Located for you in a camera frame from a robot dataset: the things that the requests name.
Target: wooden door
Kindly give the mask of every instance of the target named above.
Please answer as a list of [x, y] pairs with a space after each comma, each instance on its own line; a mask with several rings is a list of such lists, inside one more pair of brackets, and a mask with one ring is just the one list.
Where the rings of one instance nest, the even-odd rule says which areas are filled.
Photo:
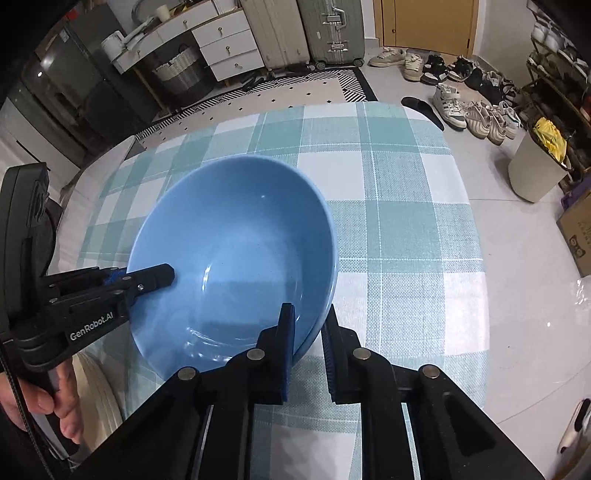
[[384, 44], [467, 55], [475, 0], [382, 0]]

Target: suitcase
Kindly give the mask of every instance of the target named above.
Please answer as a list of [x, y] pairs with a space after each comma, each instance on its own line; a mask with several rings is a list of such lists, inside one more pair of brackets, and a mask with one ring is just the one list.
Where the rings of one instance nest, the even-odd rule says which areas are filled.
[[297, 0], [316, 68], [326, 64], [363, 65], [365, 36], [361, 0]]
[[296, 0], [242, 0], [265, 67], [308, 63], [310, 53]]

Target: bowl rim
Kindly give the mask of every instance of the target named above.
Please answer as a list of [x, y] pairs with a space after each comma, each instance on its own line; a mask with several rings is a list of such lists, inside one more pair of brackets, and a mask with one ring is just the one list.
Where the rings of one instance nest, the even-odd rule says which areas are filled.
[[[339, 241], [338, 241], [338, 235], [337, 235], [337, 231], [336, 231], [336, 227], [335, 227], [335, 222], [333, 220], [332, 212], [330, 211], [330, 207], [329, 207], [326, 199], [324, 198], [324, 196], [322, 195], [322, 193], [318, 189], [318, 187], [297, 167], [293, 167], [292, 165], [289, 165], [288, 163], [278, 160], [273, 157], [268, 157], [266, 155], [252, 154], [252, 153], [228, 155], [226, 157], [219, 157], [219, 158], [213, 158], [210, 160], [204, 160], [201, 163], [201, 165], [199, 165], [195, 169], [187, 172], [187, 174], [182, 179], [180, 179], [177, 183], [175, 183], [172, 187], [170, 187], [166, 192], [164, 192], [164, 194], [156, 201], [156, 203], [154, 204], [154, 207], [152, 207], [152, 209], [150, 210], [148, 216], [145, 218], [144, 223], [142, 223], [142, 226], [138, 230], [138, 233], [134, 239], [134, 244], [131, 247], [131, 252], [129, 253], [128, 265], [131, 263], [131, 260], [133, 259], [134, 252], [135, 252], [136, 245], [137, 245], [137, 240], [140, 237], [140, 235], [142, 234], [142, 231], [144, 230], [144, 226], [148, 223], [148, 220], [150, 219], [150, 217], [152, 216], [152, 214], [154, 213], [156, 208], [163, 201], [165, 201], [165, 199], [167, 198], [167, 196], [169, 194], [171, 194], [171, 192], [173, 192], [183, 182], [189, 181], [189, 179], [194, 174], [196, 174], [198, 171], [203, 171], [203, 169], [207, 170], [208, 168], [213, 168], [214, 166], [219, 165], [220, 162], [230, 163], [230, 162], [236, 161], [238, 159], [240, 161], [245, 161], [245, 160], [246, 161], [248, 161], [248, 160], [267, 161], [267, 162], [276, 164], [280, 167], [286, 168], [287, 170], [290, 170], [292, 173], [299, 176], [299, 178], [304, 180], [305, 184], [308, 185], [308, 187], [316, 195], [316, 198], [319, 200], [320, 205], [322, 206], [322, 209], [324, 210], [324, 216], [326, 217], [327, 222], [328, 222], [330, 237], [332, 240], [332, 256], [333, 256], [332, 271], [331, 271], [331, 275], [330, 275], [330, 285], [329, 285], [328, 292], [325, 296], [325, 302], [324, 302], [325, 304], [323, 305], [323, 308], [324, 308], [323, 312], [316, 319], [316, 321], [315, 321], [314, 325], [312, 326], [312, 328], [310, 329], [309, 333], [304, 338], [304, 341], [301, 343], [301, 345], [296, 349], [296, 351], [294, 353], [293, 364], [295, 364], [310, 349], [310, 347], [312, 346], [312, 343], [314, 343], [314, 341], [316, 340], [316, 337], [318, 337], [318, 334], [320, 333], [320, 330], [322, 329], [322, 326], [324, 325], [324, 322], [326, 321], [326, 317], [329, 314], [330, 306], [332, 305], [332, 301], [335, 296], [336, 283], [337, 283], [337, 279], [338, 279], [338, 275], [339, 275]], [[134, 341], [135, 341], [133, 329], [130, 329], [130, 330], [131, 330], [131, 335], [132, 335], [132, 337], [134, 337]], [[139, 347], [139, 345], [138, 345], [138, 349], [140, 350], [140, 353], [142, 353], [142, 356], [144, 356], [142, 349]]]

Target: human hand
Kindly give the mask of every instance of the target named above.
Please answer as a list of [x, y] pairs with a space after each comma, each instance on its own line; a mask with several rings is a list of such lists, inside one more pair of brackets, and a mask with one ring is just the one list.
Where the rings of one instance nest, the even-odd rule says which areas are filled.
[[[42, 388], [31, 385], [29, 382], [18, 379], [21, 385], [22, 394], [25, 397], [27, 408], [31, 413], [48, 415], [55, 413], [60, 419], [60, 430], [64, 437], [72, 442], [80, 444], [84, 425], [82, 423], [82, 411], [80, 410], [80, 398], [78, 397], [78, 386], [76, 374], [72, 366], [72, 359], [60, 363], [56, 367], [58, 378], [58, 390], [54, 397]], [[17, 402], [12, 394], [8, 378], [5, 373], [0, 374], [0, 404], [8, 418], [19, 427], [25, 430], [21, 414], [18, 411]]]

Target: black slipper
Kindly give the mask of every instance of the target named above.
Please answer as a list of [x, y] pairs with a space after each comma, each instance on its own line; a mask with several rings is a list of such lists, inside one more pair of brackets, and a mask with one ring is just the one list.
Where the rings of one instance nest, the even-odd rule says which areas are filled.
[[431, 108], [431, 105], [429, 105], [427, 102], [423, 102], [422, 100], [419, 100], [415, 97], [404, 97], [400, 101], [400, 103], [404, 106], [407, 106], [408, 108], [412, 108], [413, 110], [422, 113], [431, 122], [433, 122], [442, 132], [445, 129], [443, 123], [441, 122], [441, 120], [439, 120], [439, 117], [435, 114], [435, 112]]

